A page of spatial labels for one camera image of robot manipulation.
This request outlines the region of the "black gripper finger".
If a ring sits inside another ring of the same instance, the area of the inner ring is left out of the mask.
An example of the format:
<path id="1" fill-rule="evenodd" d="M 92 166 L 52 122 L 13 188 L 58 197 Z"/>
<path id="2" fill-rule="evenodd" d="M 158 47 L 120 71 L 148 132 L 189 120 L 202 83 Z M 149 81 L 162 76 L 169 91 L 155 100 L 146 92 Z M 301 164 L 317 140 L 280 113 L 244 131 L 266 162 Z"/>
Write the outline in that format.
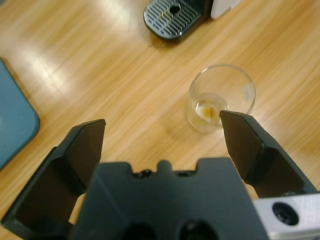
<path id="1" fill-rule="evenodd" d="M 318 190 L 282 146 L 248 114 L 219 113 L 226 147 L 244 182 L 260 198 L 316 194 Z"/>
<path id="2" fill-rule="evenodd" d="M 1 220 L 23 240 L 66 240 L 79 196 L 87 192 L 101 159 L 106 121 L 74 126 L 31 176 Z"/>

